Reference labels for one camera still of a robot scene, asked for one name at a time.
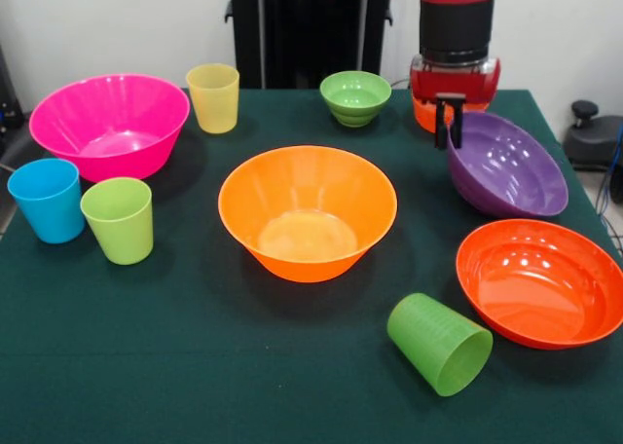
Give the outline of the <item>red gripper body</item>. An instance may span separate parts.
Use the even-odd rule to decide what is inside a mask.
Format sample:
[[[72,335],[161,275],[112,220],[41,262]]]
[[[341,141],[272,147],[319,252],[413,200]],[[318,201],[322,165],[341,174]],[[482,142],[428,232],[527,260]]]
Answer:
[[[410,66],[411,90],[422,102],[438,97],[460,98],[467,104],[490,103],[501,73],[498,58],[486,58],[471,65],[439,65],[415,55]]]

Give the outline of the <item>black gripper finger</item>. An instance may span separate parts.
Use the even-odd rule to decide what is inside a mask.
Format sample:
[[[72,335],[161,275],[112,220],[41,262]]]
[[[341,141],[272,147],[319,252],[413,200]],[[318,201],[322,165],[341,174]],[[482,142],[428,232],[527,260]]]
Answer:
[[[435,98],[435,106],[437,103],[445,104],[446,108],[449,107],[453,111],[453,122],[448,126],[448,142],[459,149],[462,143],[462,123],[463,123],[463,105],[465,103],[465,96],[458,93],[438,93]]]
[[[435,147],[445,150],[448,142],[447,122],[445,119],[445,104],[437,103],[435,112]]]

